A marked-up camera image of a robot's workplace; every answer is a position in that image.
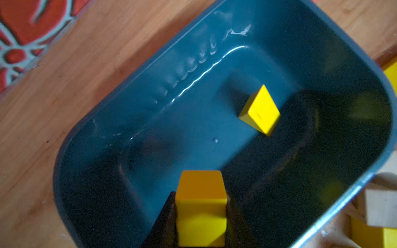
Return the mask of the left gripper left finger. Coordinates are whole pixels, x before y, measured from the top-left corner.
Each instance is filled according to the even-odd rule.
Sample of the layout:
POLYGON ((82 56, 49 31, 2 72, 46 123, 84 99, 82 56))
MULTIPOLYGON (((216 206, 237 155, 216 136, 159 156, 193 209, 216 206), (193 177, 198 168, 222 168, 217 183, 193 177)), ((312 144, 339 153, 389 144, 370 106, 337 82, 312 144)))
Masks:
POLYGON ((175 196, 175 191, 168 196, 153 228, 141 244, 142 248, 178 247, 175 196))

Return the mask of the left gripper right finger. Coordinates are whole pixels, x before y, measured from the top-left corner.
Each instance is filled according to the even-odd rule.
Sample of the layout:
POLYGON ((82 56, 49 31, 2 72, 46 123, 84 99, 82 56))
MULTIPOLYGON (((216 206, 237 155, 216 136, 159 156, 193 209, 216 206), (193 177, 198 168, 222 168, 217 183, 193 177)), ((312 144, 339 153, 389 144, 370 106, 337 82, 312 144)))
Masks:
POLYGON ((227 196, 226 248, 258 248, 258 242, 247 224, 237 202, 227 196))

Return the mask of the yellow arch block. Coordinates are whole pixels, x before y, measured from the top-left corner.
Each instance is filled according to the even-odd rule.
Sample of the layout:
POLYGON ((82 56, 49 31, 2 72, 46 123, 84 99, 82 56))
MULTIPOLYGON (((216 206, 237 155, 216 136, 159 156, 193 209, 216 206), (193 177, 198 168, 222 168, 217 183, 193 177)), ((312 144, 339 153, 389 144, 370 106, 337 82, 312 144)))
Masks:
POLYGON ((397 59, 393 59, 383 67, 384 74, 390 81, 395 93, 397 94, 397 59))

